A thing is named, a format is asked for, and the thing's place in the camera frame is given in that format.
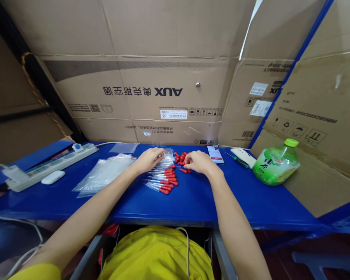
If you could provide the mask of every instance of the person's left hand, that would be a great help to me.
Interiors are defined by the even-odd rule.
[[[150,148],[141,154],[141,156],[131,165],[131,168],[137,172],[137,175],[148,172],[165,158],[163,153],[168,154],[163,148]]]

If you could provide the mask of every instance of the plastic bag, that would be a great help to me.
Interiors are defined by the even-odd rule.
[[[139,143],[116,143],[109,152],[133,154]]]
[[[135,160],[135,157],[126,154],[99,159],[94,168],[72,191],[79,191],[78,197],[93,196],[117,178]]]

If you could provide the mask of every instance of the yellow shirt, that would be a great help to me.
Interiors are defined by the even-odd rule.
[[[189,241],[187,277],[187,237],[176,229],[147,226],[125,236],[105,261],[99,280],[119,279],[214,279],[211,260],[205,250]],[[60,280],[52,264],[27,268],[10,280]]]

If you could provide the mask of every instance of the power strip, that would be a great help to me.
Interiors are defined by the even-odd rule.
[[[23,191],[24,189],[39,183],[43,178],[47,177],[56,170],[62,170],[98,151],[98,148],[91,143],[85,144],[83,148],[84,150],[79,153],[71,151],[58,158],[29,169],[26,171],[26,173],[30,176],[30,178],[26,181],[16,183],[11,179],[7,179],[5,180],[5,183],[7,183],[8,187],[15,192]]]

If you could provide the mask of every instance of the green tea bottle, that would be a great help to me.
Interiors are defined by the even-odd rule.
[[[264,149],[253,166],[254,174],[266,185],[280,185],[300,165],[297,145],[297,140],[288,138],[284,145]]]

